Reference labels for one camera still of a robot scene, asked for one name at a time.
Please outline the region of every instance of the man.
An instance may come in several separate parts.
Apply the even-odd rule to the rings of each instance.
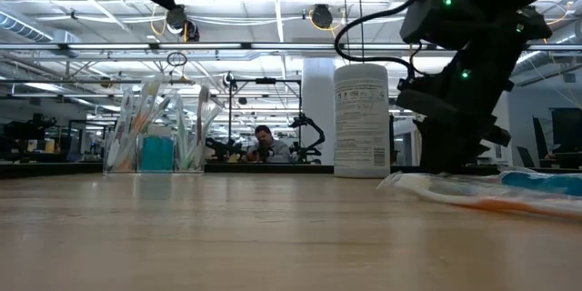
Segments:
[[[271,130],[267,126],[257,126],[255,137],[258,142],[251,146],[248,153],[246,153],[246,161],[258,162],[265,160],[265,162],[272,164],[288,164],[292,162],[289,146],[284,142],[273,139]],[[260,154],[262,153],[266,153],[268,156],[261,157]]]

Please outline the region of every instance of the ceiling light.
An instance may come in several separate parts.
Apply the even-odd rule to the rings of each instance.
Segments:
[[[0,50],[59,50],[54,44],[2,44]]]
[[[246,94],[246,93],[242,93],[239,92],[236,95],[233,95],[233,97],[245,97],[245,98],[255,98],[255,97],[265,97],[264,95],[267,95],[268,97],[273,97],[275,99],[278,98],[297,98],[296,95],[281,95],[281,94]],[[228,99],[229,95],[216,95],[217,98],[221,98],[221,99]]]
[[[333,44],[278,44],[278,43],[258,43],[251,44],[253,49],[271,50],[332,50]]]
[[[101,106],[107,110],[116,111],[116,112],[121,111],[121,107],[119,107],[117,105],[101,105]]]
[[[579,51],[580,45],[564,45],[564,44],[547,44],[547,45],[530,45],[527,50],[541,50],[541,51]]]
[[[529,59],[529,58],[531,58],[531,57],[533,57],[534,55],[537,55],[537,54],[539,54],[539,53],[540,53],[539,51],[534,51],[534,52],[532,52],[532,53],[529,53],[529,54],[522,55],[522,56],[520,56],[520,57],[519,57],[519,59],[517,59],[517,62],[516,62],[516,64],[519,64],[519,63],[521,63],[521,62],[524,62],[524,61],[526,61],[527,59]]]
[[[92,104],[92,103],[90,103],[90,102],[88,102],[86,100],[83,100],[83,99],[73,98],[73,100],[75,100],[76,102],[78,102],[81,105],[90,105],[90,106],[95,105],[95,104]]]
[[[205,44],[205,43],[180,43],[180,44],[160,44],[160,49],[204,49],[204,50],[219,50],[219,49],[240,49],[241,44],[237,43],[223,43],[223,44]]]
[[[68,45],[71,50],[137,50],[149,49],[148,44],[76,44]]]
[[[55,95],[55,94],[18,94],[18,95],[17,94],[13,94],[13,95],[10,95],[10,96],[13,96],[13,97],[46,97],[46,98],[48,98],[48,97],[58,97],[58,95]]]
[[[52,91],[52,92],[60,92],[63,89],[58,87],[58,86],[54,86],[54,85],[50,85],[47,83],[26,83],[26,86],[30,86],[30,87],[34,87],[37,89],[41,89],[41,90],[45,90],[45,91]]]
[[[278,113],[299,113],[299,108],[296,109],[279,109],[279,108],[272,108],[272,109],[253,109],[253,108],[244,108],[244,109],[233,109],[233,112],[255,112],[255,113],[271,113],[271,112],[278,112]]]
[[[160,40],[155,35],[148,35],[146,36],[148,39],[155,40],[157,43],[160,43]]]
[[[198,95],[200,93],[200,85],[192,85],[190,87],[181,88],[178,90],[179,95]]]
[[[103,98],[109,97],[109,95],[62,95],[64,97],[73,97],[73,98]]]
[[[362,46],[364,50],[408,50],[410,49],[410,45],[391,45],[391,44],[376,44],[376,45],[361,45],[361,44],[352,44],[352,45],[344,45],[346,49],[354,50],[354,49],[361,49]],[[418,45],[412,45],[413,49],[418,49]]]

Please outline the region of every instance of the green led light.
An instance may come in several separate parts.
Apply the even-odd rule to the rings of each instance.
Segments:
[[[463,78],[469,78],[469,74],[471,73],[470,70],[466,69],[463,71],[463,73],[461,73],[461,77]]]

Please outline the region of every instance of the white canister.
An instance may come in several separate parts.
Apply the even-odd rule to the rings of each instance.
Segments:
[[[388,73],[374,64],[345,65],[334,75],[337,177],[390,174]]]

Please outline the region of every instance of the table surface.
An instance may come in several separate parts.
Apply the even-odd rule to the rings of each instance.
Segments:
[[[325,175],[0,182],[3,290],[578,290],[582,225]]]

